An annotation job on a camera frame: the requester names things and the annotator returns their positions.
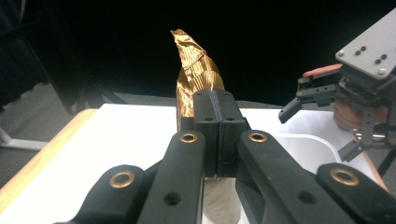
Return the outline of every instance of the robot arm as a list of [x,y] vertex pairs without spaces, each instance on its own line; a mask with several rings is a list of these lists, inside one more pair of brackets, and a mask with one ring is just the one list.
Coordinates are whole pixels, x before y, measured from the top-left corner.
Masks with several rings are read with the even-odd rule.
[[[302,104],[325,106],[339,99],[350,103],[363,118],[357,139],[339,151],[343,161],[351,161],[369,148],[396,148],[394,24],[396,8],[336,52],[335,58],[343,64],[338,71],[300,78],[296,98],[280,111],[279,120],[287,122],[302,109]],[[380,105],[389,108],[385,125],[375,124],[375,109]]]

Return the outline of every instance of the black background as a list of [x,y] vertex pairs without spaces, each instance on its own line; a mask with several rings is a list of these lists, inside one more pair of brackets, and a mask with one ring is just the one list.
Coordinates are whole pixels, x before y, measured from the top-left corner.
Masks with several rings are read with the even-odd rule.
[[175,97],[181,62],[170,30],[182,29],[219,67],[236,100],[274,105],[294,97],[303,72],[337,63],[336,51],[396,7],[394,1],[53,2],[88,77],[111,91]]

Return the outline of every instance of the screw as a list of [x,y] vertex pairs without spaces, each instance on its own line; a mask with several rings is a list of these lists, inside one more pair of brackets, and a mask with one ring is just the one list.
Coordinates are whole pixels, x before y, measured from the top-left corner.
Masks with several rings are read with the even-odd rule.
[[386,73],[387,73],[387,69],[386,69],[386,68],[380,68],[380,69],[378,70],[378,74],[379,74],[380,76],[384,76]]
[[340,51],[338,51],[338,53],[337,53],[338,57],[343,57],[344,54],[345,54],[345,53],[344,53],[343,50],[340,50]]

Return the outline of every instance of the wooden table edge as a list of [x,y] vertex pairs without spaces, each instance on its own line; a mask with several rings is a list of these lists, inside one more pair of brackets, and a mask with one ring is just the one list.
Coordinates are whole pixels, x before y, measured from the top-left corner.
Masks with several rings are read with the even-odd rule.
[[0,189],[0,214],[46,167],[98,109],[85,109],[76,114],[26,165]]

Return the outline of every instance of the gold foil bag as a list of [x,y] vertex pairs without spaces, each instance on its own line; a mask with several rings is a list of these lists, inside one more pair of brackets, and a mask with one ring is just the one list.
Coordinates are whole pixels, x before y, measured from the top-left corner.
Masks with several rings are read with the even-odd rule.
[[182,117],[193,117],[192,95],[205,88],[224,90],[219,69],[188,34],[182,30],[171,31],[181,59],[177,78],[177,130]]
[[[192,95],[199,90],[224,90],[219,69],[188,34],[171,31],[181,59],[177,78],[177,130],[183,117],[193,117]],[[235,191],[234,178],[205,178],[204,214],[215,224],[236,224],[240,219],[241,203]]]

